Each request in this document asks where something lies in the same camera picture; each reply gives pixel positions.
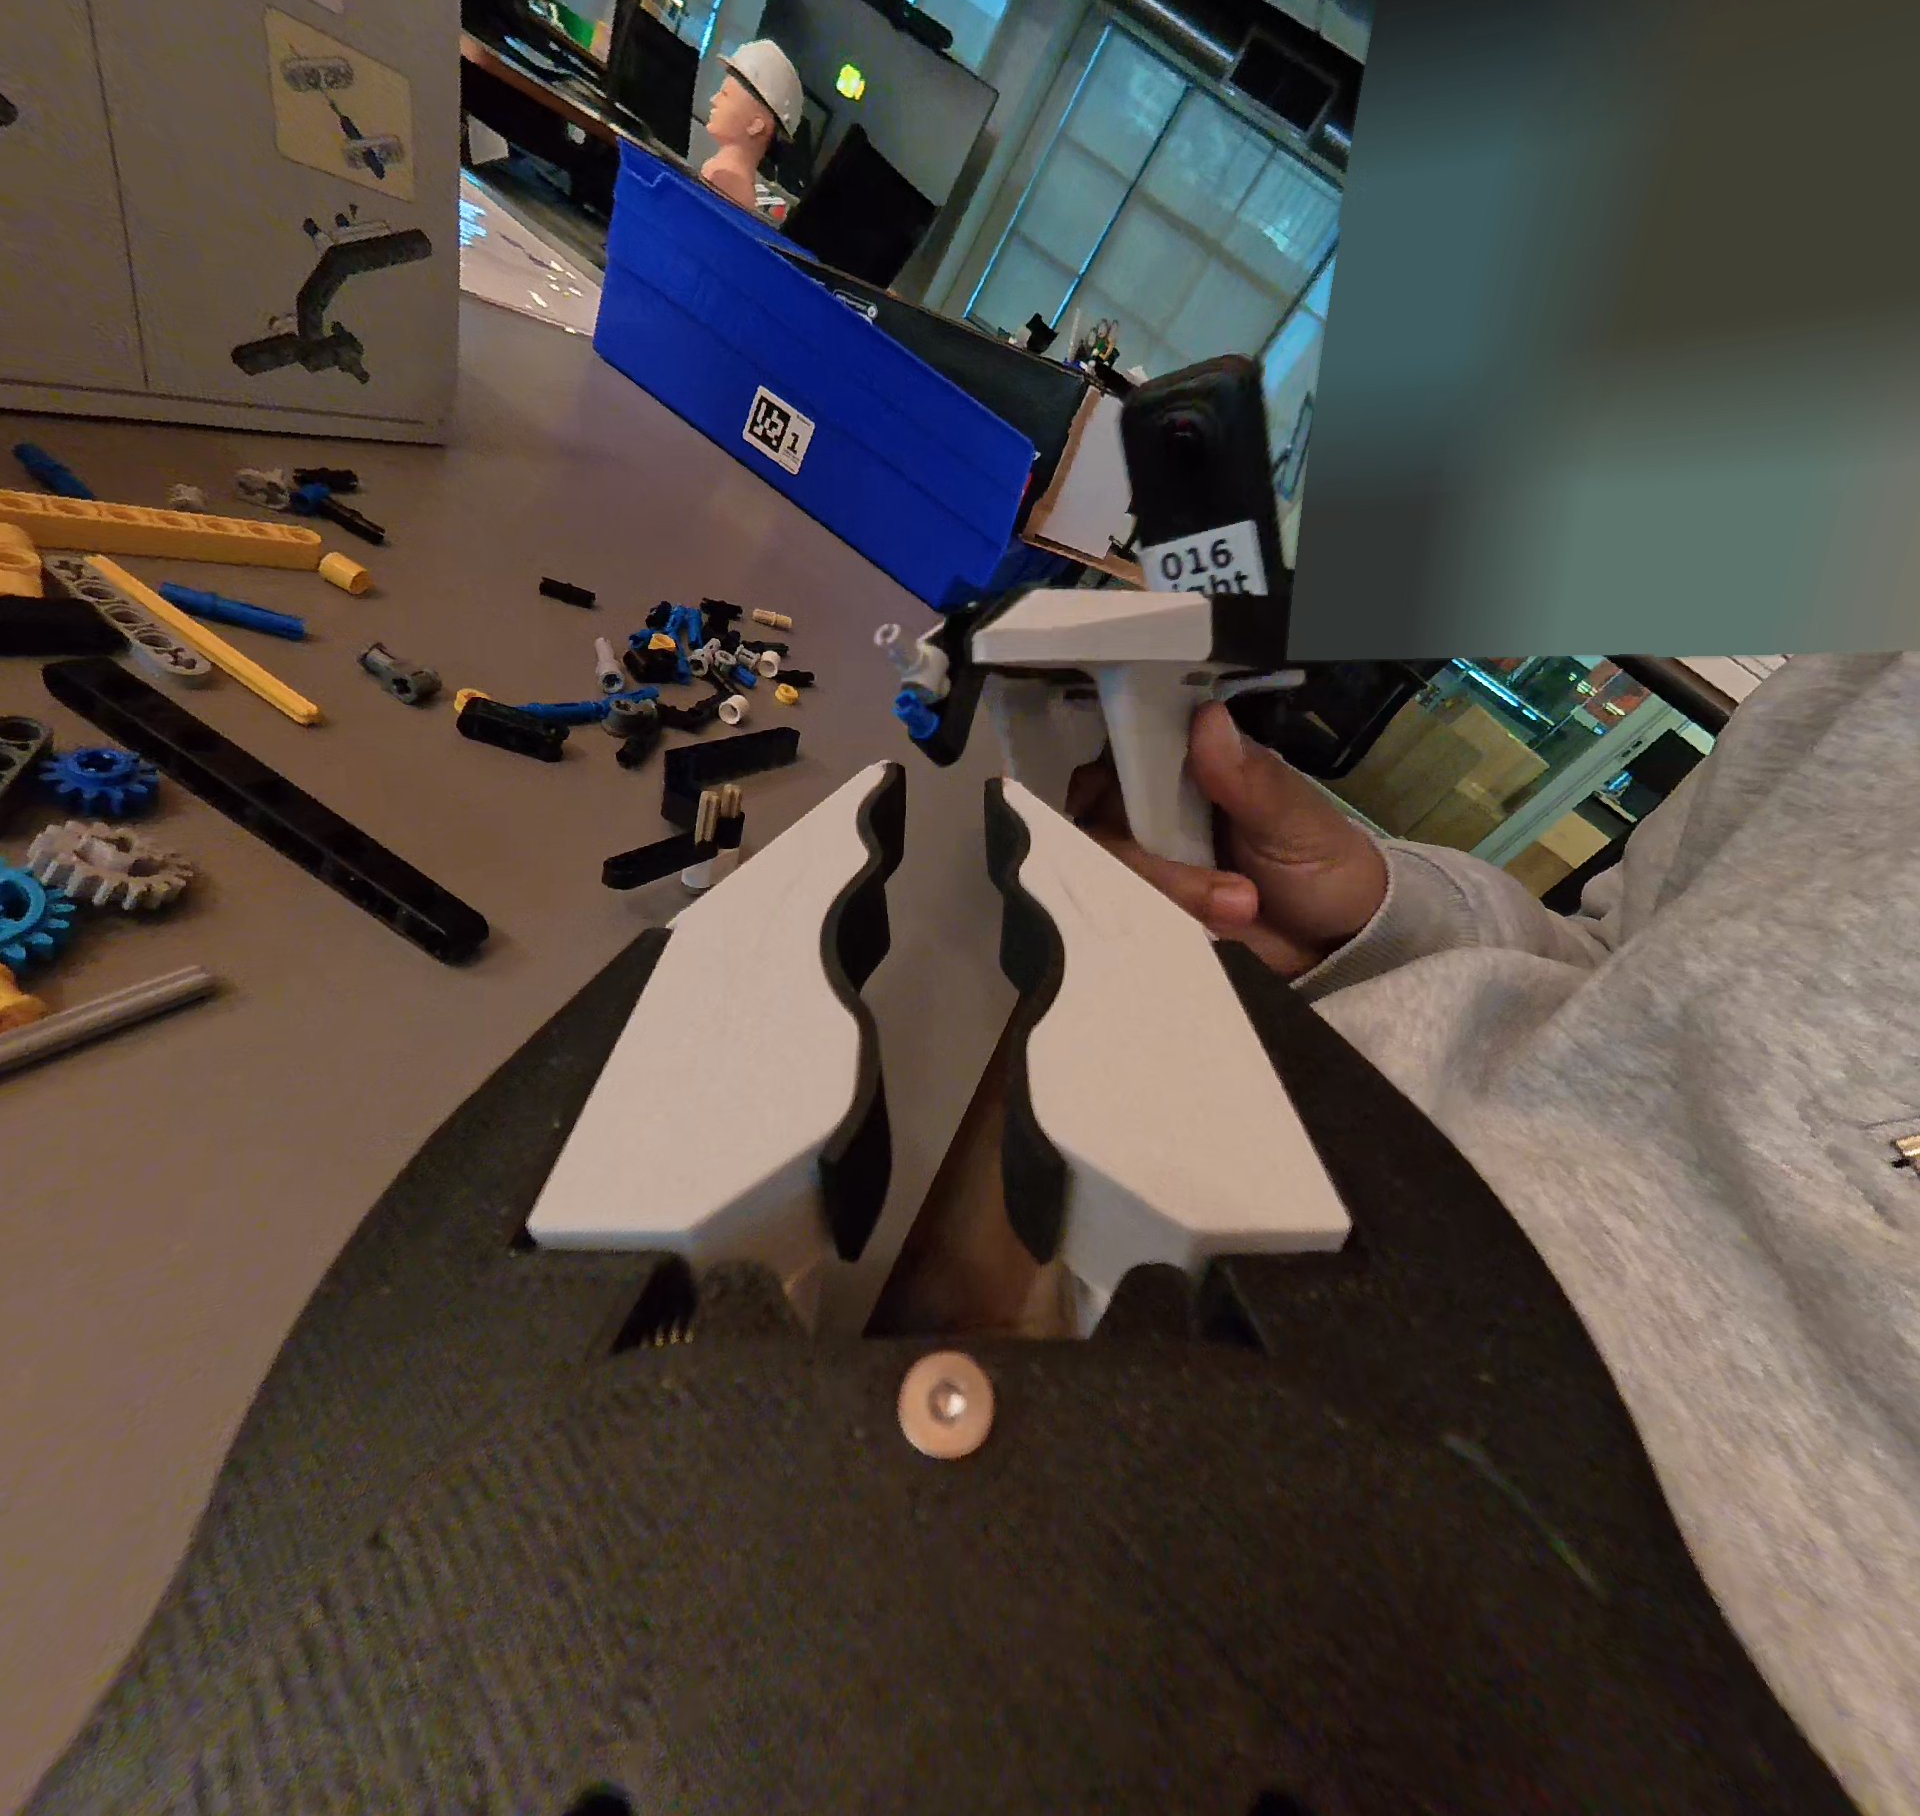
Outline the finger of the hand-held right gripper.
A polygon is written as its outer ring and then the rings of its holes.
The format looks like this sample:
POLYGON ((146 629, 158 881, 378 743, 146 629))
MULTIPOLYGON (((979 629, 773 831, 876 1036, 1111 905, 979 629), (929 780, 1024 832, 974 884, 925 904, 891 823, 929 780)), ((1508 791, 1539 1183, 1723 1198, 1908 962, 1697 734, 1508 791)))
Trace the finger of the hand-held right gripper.
POLYGON ((1127 802, 1179 802, 1211 698, 1211 604, 1193 591, 1024 591, 974 631, 1002 769, 1062 802, 1096 749, 1127 802))
POLYGON ((974 720, 990 676, 990 666, 974 656, 974 637, 985 616, 988 611, 956 611, 941 620, 945 626, 953 688, 939 729, 925 745, 917 743, 939 768, 954 765, 967 750, 974 734, 974 720))

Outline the short black beam with tan pins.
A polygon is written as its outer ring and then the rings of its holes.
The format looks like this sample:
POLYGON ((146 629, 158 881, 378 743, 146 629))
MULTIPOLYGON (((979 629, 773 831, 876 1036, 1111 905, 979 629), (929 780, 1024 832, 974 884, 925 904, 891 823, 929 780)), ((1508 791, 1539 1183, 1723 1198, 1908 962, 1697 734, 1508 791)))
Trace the short black beam with tan pins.
POLYGON ((797 726, 771 726, 665 755, 662 815, 690 838, 680 867, 686 891, 703 893, 733 871, 746 840, 742 782, 792 765, 799 746, 797 726))

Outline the large black screen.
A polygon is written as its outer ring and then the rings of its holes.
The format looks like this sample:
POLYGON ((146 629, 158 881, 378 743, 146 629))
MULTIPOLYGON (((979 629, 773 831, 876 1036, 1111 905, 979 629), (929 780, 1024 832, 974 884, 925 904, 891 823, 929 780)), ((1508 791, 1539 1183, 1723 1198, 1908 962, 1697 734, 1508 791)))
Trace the large black screen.
POLYGON ((948 207, 997 87, 858 0, 765 0, 757 29, 803 80, 803 122, 780 153, 783 240, 871 287, 893 283, 948 207), (844 60, 869 74, 860 103, 833 92, 844 60))

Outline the long black lego beam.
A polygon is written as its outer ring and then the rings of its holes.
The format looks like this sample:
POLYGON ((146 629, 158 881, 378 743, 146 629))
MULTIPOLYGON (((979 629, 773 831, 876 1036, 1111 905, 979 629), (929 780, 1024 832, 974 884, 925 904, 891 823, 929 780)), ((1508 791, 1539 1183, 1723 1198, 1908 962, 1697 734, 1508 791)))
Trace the long black lego beam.
POLYGON ((42 666, 51 696, 442 964, 472 964, 485 915, 109 656, 42 666))

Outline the small blue and grey lego assembly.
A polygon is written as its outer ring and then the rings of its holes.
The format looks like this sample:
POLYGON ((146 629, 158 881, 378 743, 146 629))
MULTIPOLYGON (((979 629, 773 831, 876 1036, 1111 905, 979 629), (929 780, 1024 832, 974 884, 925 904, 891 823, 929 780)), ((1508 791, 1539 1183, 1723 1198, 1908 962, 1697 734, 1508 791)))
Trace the small blue and grey lego assembly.
POLYGON ((874 646, 898 672, 896 718, 914 743, 925 745, 944 721, 953 688, 945 626, 909 635, 899 622, 883 622, 874 631, 874 646))

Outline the large blue plastic bin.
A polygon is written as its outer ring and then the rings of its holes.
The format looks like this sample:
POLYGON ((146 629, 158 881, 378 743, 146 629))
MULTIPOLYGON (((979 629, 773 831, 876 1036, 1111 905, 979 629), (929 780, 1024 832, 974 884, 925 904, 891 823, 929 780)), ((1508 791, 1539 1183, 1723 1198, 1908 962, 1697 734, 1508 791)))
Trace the large blue plastic bin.
POLYGON ((618 156, 597 353, 927 607, 1036 576, 1033 444, 769 223, 651 149, 618 156))

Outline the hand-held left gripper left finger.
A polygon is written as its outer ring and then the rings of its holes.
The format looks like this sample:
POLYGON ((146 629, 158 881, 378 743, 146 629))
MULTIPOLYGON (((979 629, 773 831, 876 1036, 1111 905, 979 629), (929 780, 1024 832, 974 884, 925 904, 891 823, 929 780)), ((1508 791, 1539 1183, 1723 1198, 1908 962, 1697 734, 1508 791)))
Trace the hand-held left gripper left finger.
POLYGON ((542 1250, 757 1265, 806 1326, 891 1175, 876 1019, 906 772, 879 762, 662 932, 525 1231, 542 1250))

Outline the long yellow lego beam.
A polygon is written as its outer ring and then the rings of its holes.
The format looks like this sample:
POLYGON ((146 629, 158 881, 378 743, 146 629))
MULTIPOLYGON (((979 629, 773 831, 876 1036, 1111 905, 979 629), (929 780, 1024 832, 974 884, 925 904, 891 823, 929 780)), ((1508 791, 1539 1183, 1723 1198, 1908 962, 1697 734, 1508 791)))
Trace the long yellow lego beam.
POLYGON ((317 570, 322 537, 292 523, 2 492, 2 523, 45 552, 109 554, 225 566, 317 570))

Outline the pile of lego beams and gears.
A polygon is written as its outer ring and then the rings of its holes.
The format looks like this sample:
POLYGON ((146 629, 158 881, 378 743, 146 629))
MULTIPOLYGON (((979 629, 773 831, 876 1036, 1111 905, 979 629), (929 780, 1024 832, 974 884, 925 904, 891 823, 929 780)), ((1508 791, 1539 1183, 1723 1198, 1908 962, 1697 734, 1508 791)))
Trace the pile of lego beams and gears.
MULTIPOLYGON (((52 597, 45 574, 26 528, 4 525, 4 656, 108 642, 108 603, 94 591, 52 597)), ((77 915, 160 915, 198 881, 188 858, 138 823, 158 801, 158 788, 158 768, 133 749, 60 749, 49 723, 4 712, 4 817, 39 794, 70 810, 40 825, 24 855, 2 863, 4 1032, 47 1019, 47 1003, 24 980, 62 960, 77 915)))

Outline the person's right forearm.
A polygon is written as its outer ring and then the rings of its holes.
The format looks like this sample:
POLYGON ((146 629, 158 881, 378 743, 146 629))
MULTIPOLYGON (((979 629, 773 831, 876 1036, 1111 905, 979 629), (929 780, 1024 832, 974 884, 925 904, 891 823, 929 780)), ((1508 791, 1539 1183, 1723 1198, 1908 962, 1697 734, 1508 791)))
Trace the person's right forearm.
POLYGON ((1436 843, 1374 838, 1388 860, 1388 893, 1371 922, 1294 980, 1309 1000, 1377 980, 1448 954, 1525 955, 1587 971, 1607 962, 1647 921, 1672 867, 1683 819, 1655 811, 1623 855, 1559 914, 1513 875, 1436 843))

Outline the black office chair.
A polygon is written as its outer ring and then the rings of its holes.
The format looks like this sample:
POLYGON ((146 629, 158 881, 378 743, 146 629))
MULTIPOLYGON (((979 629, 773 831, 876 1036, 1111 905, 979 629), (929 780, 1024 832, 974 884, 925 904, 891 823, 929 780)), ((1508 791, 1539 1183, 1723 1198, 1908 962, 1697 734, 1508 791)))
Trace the black office chair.
POLYGON ((1332 784, 1372 750, 1448 658, 1330 661, 1277 695, 1266 743, 1306 775, 1332 784))

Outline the stack of cardboard boxes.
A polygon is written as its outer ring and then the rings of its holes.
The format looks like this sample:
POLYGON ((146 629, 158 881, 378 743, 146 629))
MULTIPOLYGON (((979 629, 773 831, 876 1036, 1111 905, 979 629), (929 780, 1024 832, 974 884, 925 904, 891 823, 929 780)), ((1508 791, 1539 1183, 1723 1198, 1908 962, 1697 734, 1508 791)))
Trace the stack of cardboard boxes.
POLYGON ((1547 759, 1473 698, 1414 698, 1330 788, 1392 838, 1476 849, 1547 772, 1547 759))

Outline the white box with printed diagrams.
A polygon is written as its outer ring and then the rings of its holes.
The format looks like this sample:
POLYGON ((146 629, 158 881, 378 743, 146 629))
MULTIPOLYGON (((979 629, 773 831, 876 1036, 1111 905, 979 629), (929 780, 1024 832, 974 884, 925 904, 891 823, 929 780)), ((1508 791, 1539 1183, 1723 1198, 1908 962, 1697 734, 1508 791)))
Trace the white box with printed diagrams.
POLYGON ((461 29, 458 0, 2 0, 4 408, 445 441, 461 29))

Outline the white hard hat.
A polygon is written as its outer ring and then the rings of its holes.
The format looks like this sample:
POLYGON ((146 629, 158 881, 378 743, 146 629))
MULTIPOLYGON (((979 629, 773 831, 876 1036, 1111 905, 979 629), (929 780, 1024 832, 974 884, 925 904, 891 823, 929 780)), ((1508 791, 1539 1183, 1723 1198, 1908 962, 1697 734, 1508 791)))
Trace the white hard hat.
POLYGON ((803 80, 796 63, 771 37, 739 44, 722 56, 733 74, 754 94, 780 126, 780 139, 792 142, 803 122, 803 80))

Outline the pile of small lego pins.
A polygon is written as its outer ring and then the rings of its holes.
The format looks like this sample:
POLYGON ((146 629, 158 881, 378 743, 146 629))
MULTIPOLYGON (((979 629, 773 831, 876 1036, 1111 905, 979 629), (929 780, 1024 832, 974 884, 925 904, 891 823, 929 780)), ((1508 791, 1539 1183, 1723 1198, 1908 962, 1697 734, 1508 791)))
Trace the pile of small lego pins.
POLYGON ((625 642, 595 642, 595 695, 505 703, 475 688, 455 698, 458 735, 541 764, 567 757, 578 734, 605 737, 620 768, 638 769, 665 737, 718 727, 746 734, 755 700, 801 703, 818 683, 794 658, 794 620, 722 597, 657 603, 625 642))

